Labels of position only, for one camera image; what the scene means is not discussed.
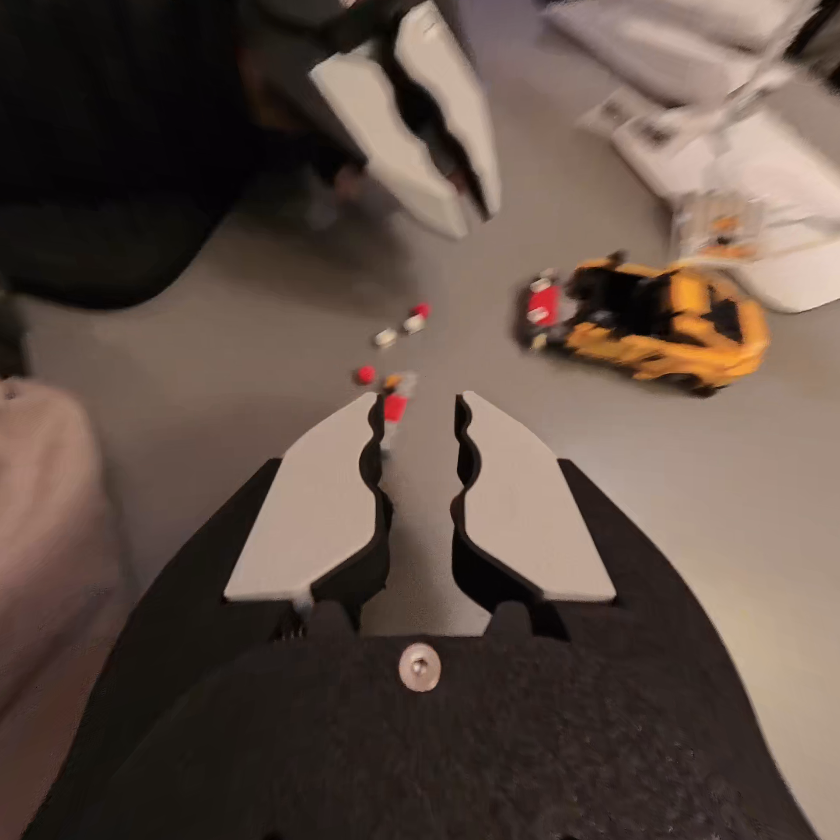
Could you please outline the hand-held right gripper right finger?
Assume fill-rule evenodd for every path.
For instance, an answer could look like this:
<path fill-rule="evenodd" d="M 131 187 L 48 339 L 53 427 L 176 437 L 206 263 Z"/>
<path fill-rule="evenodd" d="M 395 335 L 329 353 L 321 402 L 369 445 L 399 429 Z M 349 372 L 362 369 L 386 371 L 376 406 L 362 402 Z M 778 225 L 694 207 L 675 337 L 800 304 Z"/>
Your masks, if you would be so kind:
<path fill-rule="evenodd" d="M 616 585 L 552 449 L 474 391 L 456 397 L 455 437 L 458 588 L 489 616 L 521 608 L 536 634 L 563 632 L 562 607 L 613 607 Z"/>

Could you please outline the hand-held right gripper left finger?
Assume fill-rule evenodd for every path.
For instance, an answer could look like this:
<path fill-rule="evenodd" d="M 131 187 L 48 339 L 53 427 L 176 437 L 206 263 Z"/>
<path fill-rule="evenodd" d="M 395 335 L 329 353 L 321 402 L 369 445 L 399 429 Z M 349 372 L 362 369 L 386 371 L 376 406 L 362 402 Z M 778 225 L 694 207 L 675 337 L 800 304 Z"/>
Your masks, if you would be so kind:
<path fill-rule="evenodd" d="M 367 392 L 289 447 L 227 581 L 227 602 L 284 602 L 303 618 L 335 602 L 359 629 L 391 564 L 383 435 L 383 400 Z"/>

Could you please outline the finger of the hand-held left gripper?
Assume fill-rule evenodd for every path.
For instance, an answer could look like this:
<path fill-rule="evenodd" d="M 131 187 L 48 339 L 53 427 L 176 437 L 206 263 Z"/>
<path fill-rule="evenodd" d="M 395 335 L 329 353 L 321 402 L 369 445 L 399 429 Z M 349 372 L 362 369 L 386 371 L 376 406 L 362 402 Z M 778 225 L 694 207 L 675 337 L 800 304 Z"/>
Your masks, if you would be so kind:
<path fill-rule="evenodd" d="M 354 51 L 320 62 L 309 76 L 364 155 L 369 176 L 418 222 L 452 239 L 467 236 L 454 185 L 408 129 L 381 65 Z"/>
<path fill-rule="evenodd" d="M 476 203 L 488 218 L 501 207 L 501 177 L 486 94 L 476 71 L 435 2 L 402 17 L 394 55 L 412 82 L 437 105 L 447 133 L 477 180 Z"/>

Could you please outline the grey lego plate orange ends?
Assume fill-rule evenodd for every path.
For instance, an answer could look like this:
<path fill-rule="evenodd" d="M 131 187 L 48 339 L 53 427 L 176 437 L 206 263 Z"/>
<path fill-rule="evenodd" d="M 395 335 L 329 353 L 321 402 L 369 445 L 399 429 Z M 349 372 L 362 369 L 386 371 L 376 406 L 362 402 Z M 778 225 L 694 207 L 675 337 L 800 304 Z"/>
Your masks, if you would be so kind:
<path fill-rule="evenodd" d="M 378 395 L 378 405 L 381 408 L 381 425 L 382 425 L 382 434 L 380 439 L 380 453 L 384 459 L 388 459 L 391 455 L 392 448 L 396 439 L 398 432 L 400 431 L 401 426 L 403 425 L 403 420 L 398 425 L 386 425 L 383 419 L 383 402 L 385 396 L 390 393 L 398 393 L 404 396 L 410 397 L 410 403 L 412 402 L 415 391 L 417 388 L 417 374 L 414 371 L 403 371 L 398 373 L 389 374 L 384 378 L 381 389 Z"/>

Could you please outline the white book stand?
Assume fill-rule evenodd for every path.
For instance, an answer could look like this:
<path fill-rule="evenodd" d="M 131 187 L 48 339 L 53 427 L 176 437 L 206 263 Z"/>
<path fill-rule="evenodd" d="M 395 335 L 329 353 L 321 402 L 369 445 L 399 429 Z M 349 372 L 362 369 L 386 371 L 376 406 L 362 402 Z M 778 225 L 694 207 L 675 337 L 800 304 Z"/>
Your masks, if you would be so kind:
<path fill-rule="evenodd" d="M 629 129 L 616 151 L 671 211 L 689 193 L 737 191 L 763 201 L 760 256 L 747 265 L 688 263 L 723 271 L 766 308 L 807 312 L 839 298 L 839 181 L 831 163 L 762 103 L 741 90 L 711 106 L 672 108 L 676 133 L 654 147 Z"/>

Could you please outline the person's left forearm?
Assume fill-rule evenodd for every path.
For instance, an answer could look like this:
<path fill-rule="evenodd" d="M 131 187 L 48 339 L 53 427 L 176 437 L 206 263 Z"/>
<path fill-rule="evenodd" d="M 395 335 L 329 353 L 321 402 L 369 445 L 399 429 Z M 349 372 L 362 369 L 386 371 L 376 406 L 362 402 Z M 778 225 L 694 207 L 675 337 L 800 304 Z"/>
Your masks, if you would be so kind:
<path fill-rule="evenodd" d="M 1 262 L 18 293 L 168 288 L 264 160 L 227 1 L 1 3 Z"/>

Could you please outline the yellow lego car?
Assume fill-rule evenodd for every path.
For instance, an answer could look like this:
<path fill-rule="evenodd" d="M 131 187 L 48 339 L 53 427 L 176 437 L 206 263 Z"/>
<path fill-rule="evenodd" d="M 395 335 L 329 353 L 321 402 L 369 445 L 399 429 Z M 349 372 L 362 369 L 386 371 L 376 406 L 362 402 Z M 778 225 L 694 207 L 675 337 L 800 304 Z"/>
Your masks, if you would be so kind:
<path fill-rule="evenodd" d="M 568 276 L 544 269 L 518 296 L 513 332 L 533 353 L 670 382 L 708 397 L 755 373 L 770 346 L 761 306 L 720 272 L 634 264 L 623 251 Z"/>

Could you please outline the lego sticker sheet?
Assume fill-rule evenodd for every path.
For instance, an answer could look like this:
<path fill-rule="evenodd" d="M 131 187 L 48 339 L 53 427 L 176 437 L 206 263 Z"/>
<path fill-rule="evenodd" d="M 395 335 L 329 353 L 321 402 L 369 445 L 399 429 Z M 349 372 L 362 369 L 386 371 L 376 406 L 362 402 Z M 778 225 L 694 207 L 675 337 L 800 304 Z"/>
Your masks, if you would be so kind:
<path fill-rule="evenodd" d="M 675 261 L 747 265 L 762 246 L 764 203 L 737 191 L 682 196 L 674 206 L 671 251 Z"/>

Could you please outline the clear plastic bag dark pieces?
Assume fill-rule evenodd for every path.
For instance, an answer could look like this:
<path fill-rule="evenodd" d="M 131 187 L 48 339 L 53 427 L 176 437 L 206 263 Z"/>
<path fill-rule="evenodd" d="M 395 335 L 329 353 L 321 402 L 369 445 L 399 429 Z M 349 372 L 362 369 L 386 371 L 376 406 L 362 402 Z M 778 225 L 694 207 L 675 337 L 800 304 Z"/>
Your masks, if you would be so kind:
<path fill-rule="evenodd" d="M 577 120 L 575 127 L 611 140 L 616 132 L 629 129 L 654 147 L 674 138 L 676 129 L 665 115 L 669 109 L 630 87 L 615 89 L 603 101 Z"/>

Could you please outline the white paper bag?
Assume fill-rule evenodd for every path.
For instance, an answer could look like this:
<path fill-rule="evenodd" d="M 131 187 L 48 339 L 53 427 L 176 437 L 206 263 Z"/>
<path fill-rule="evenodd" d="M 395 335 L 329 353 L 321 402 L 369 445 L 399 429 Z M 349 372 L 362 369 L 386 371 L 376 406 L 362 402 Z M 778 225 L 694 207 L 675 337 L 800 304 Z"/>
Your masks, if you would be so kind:
<path fill-rule="evenodd" d="M 711 106 L 790 76 L 783 55 L 813 16 L 804 1 L 545 2 L 547 24 L 638 91 Z"/>

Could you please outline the person's pink garment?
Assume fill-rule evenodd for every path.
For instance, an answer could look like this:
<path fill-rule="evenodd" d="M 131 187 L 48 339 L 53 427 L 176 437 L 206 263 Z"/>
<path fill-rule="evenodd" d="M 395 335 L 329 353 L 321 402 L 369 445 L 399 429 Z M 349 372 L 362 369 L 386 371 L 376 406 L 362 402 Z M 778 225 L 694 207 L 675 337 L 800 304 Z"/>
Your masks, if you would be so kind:
<path fill-rule="evenodd" d="M 1 836 L 20 838 L 65 761 L 129 594 L 84 407 L 2 380 Z"/>

